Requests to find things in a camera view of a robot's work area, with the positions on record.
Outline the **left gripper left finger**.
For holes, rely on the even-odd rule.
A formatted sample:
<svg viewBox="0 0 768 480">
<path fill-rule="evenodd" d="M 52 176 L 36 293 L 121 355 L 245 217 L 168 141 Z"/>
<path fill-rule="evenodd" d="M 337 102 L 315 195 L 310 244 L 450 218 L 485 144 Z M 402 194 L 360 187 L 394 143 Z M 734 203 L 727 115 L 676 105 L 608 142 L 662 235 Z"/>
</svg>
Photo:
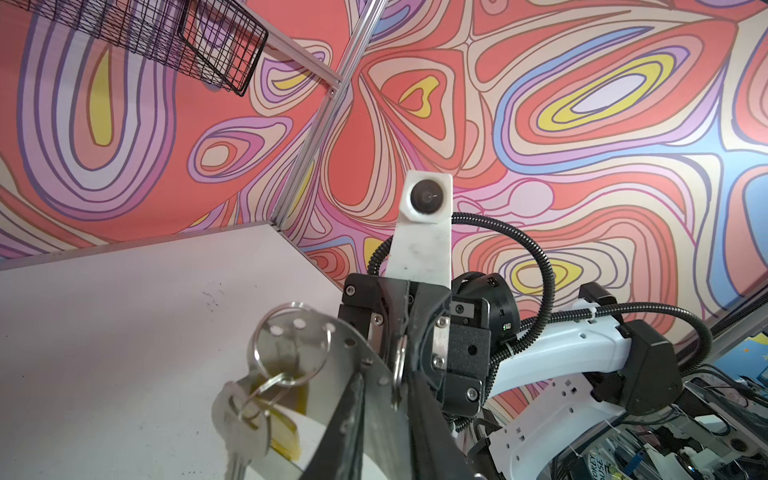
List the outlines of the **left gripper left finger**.
<svg viewBox="0 0 768 480">
<path fill-rule="evenodd" d="M 354 480 L 362 477 L 365 379 L 354 373 L 301 479 Z"/>
</svg>

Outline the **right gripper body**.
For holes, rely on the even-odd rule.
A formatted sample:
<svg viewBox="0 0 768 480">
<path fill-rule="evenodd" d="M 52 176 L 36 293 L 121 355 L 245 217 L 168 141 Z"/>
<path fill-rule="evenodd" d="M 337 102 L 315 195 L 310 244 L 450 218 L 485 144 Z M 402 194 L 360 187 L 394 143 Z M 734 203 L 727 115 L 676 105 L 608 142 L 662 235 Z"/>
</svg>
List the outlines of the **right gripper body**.
<svg viewBox="0 0 768 480">
<path fill-rule="evenodd" d="M 338 316 L 367 338 L 398 381 L 422 372 L 449 418 L 479 414 L 492 350 L 518 331 L 514 296 L 498 274 L 462 274 L 445 287 L 353 273 Z"/>
</svg>

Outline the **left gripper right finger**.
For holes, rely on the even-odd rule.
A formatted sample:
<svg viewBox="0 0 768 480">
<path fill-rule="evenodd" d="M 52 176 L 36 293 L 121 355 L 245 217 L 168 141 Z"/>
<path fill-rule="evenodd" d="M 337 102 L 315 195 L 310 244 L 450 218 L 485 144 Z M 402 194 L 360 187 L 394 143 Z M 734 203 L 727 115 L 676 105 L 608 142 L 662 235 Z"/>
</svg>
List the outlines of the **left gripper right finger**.
<svg viewBox="0 0 768 480">
<path fill-rule="evenodd" d="M 407 361 L 407 416 L 413 479 L 472 479 L 427 376 Z"/>
</svg>

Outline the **yellow tag key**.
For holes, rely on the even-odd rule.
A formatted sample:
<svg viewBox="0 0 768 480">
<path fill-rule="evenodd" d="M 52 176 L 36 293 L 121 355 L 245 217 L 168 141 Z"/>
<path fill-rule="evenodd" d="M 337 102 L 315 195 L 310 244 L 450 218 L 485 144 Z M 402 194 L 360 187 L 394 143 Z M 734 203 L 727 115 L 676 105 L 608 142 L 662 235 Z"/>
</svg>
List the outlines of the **yellow tag key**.
<svg viewBox="0 0 768 480">
<path fill-rule="evenodd" d="M 296 421 L 281 401 L 298 384 L 279 374 L 255 386 L 224 384 L 212 405 L 214 428 L 227 453 L 227 479 L 300 479 L 305 473 Z"/>
</svg>

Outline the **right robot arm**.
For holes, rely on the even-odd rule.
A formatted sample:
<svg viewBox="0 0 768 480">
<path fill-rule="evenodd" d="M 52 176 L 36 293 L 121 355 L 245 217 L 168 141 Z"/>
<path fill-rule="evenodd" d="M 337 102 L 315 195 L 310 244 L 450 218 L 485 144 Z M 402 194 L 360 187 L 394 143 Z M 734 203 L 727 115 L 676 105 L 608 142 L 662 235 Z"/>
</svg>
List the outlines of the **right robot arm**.
<svg viewBox="0 0 768 480">
<path fill-rule="evenodd" d="M 466 383 L 478 398 L 471 409 L 497 386 L 517 387 L 564 377 L 577 381 L 566 391 L 559 407 L 542 416 L 523 414 L 524 428 L 506 427 L 491 446 L 506 453 L 495 464 L 506 466 L 509 476 L 533 478 L 570 441 L 611 415 L 644 415 L 676 399 L 682 378 L 709 355 L 713 336 L 695 314 L 653 302 L 598 304 L 555 311 L 555 275 L 542 248 L 521 230 L 500 220 L 473 213 L 456 213 L 459 225 L 500 233 L 520 244 L 533 257 L 543 280 L 538 314 L 515 320 L 511 330 L 494 337 L 492 321 L 500 310 L 478 298 L 481 324 L 477 336 L 485 362 L 483 374 Z M 386 380 L 396 399 L 406 399 L 411 479 L 471 479 L 474 471 L 459 450 L 453 431 L 470 422 L 466 413 L 443 409 L 439 388 L 448 376 L 433 366 L 426 348 L 437 331 L 451 321 L 452 286 L 415 280 L 387 280 L 380 276 L 383 262 L 392 262 L 390 242 L 375 251 L 365 274 L 352 274 L 345 283 L 339 309 L 341 318 L 355 328 L 364 319 L 381 316 L 385 338 L 394 350 Z"/>
</svg>

